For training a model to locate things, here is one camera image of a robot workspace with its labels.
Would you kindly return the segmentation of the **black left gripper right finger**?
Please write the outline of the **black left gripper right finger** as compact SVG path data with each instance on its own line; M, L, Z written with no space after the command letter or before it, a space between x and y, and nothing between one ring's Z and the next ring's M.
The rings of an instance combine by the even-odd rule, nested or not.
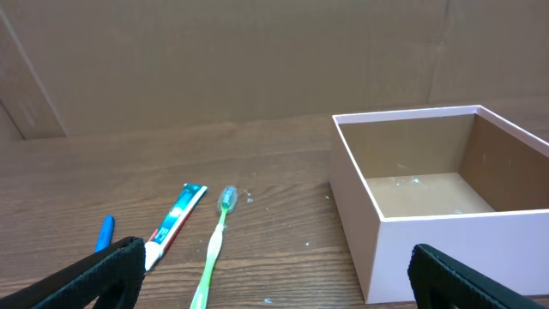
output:
M407 275L419 309L544 309L438 249L417 244Z

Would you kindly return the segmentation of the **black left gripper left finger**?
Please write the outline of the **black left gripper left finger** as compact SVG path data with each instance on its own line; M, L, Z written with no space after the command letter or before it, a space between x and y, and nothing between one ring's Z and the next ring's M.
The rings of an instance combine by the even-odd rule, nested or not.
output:
M2 308L134 308L145 277L142 238L126 237L20 291Z

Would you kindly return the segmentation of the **white cardboard box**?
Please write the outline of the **white cardboard box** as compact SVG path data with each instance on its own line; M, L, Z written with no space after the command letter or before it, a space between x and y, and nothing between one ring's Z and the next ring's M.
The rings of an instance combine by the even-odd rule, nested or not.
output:
M335 115L329 183L367 304L413 300L418 244L547 294L548 144L495 112Z

